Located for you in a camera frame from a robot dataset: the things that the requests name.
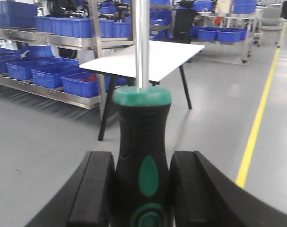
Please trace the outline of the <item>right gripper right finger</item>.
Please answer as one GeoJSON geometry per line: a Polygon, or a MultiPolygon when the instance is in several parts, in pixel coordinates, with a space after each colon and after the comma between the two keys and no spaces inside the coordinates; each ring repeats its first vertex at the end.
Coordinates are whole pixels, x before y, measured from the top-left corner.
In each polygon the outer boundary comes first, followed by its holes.
{"type": "Polygon", "coordinates": [[[287,227],[287,214],[237,186],[198,151],[176,151],[171,166],[178,227],[287,227]]]}

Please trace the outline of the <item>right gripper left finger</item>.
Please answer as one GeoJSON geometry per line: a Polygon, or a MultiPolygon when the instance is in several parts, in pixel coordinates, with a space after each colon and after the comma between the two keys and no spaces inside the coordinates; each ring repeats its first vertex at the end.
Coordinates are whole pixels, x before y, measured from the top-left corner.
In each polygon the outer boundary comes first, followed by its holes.
{"type": "Polygon", "coordinates": [[[88,151],[75,172],[28,227],[107,227],[114,162],[110,152],[88,151]]]}

